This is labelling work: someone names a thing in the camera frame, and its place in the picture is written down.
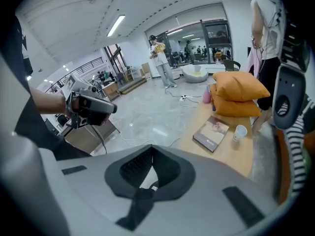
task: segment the staircase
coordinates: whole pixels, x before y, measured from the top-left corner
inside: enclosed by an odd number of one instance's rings
[[[140,78],[138,80],[135,80],[121,88],[119,88],[119,91],[121,94],[128,94],[132,90],[136,89],[137,87],[141,86],[142,84],[146,83],[147,80],[145,78]]]

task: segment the white cup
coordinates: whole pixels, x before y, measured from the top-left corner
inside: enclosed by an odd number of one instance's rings
[[[238,142],[246,135],[247,135],[247,129],[243,125],[237,125],[234,132],[233,140]]]

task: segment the white t-shirt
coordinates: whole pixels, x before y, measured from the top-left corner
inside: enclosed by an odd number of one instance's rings
[[[152,45],[150,48],[149,48],[149,55],[151,56],[152,55],[152,52],[155,50],[156,46],[158,45]],[[168,64],[168,61],[167,61],[167,58],[165,56],[165,53],[164,52],[159,52],[157,54],[157,57],[156,58],[153,58],[156,66],[159,66],[159,65],[163,65],[163,64]]]
[[[282,36],[285,30],[286,14],[284,5],[281,0],[252,0],[252,9],[254,2],[257,3],[264,21],[261,41],[262,59],[275,58],[278,56],[280,48],[277,41],[283,39]],[[280,18],[277,15],[279,8],[282,10]]]

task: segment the window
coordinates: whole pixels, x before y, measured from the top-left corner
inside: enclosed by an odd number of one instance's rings
[[[178,27],[158,35],[157,41],[165,44],[164,53],[171,67],[233,59],[226,20],[200,21]]]
[[[167,33],[166,37],[173,64],[182,66],[188,63],[208,63],[207,44],[200,23],[182,27],[180,31],[175,30],[174,33]]]
[[[226,20],[203,22],[209,53],[209,63],[233,59],[229,27]]]
[[[116,74],[123,72],[123,67],[126,67],[122,50],[118,44],[116,45],[110,45],[107,47],[104,47],[106,54],[109,57],[109,61],[113,65],[113,68],[116,72]]]
[[[209,45],[231,44],[226,25],[206,26]]]

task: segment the magazine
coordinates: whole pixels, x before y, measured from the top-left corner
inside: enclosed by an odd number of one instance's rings
[[[228,124],[214,116],[205,122],[205,124],[193,135],[193,138],[201,143],[211,152],[219,146],[228,131]]]

